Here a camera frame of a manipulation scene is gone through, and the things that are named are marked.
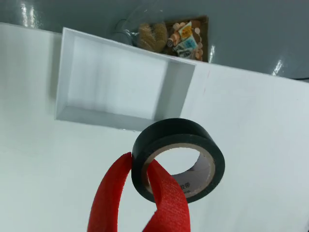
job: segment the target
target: black electrical tape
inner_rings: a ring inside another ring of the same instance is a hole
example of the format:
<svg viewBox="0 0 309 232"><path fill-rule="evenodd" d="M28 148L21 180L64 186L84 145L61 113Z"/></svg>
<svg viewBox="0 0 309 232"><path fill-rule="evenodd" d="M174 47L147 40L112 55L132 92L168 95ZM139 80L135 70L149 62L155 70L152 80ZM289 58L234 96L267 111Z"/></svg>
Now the black electrical tape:
<svg viewBox="0 0 309 232"><path fill-rule="evenodd" d="M143 130L133 145L132 181L144 198L155 202L147 177L148 165L160 153L178 147L200 152L192 168L173 175L188 203L206 196L219 184L225 170L225 160L207 131L187 119L165 119Z"/></svg>

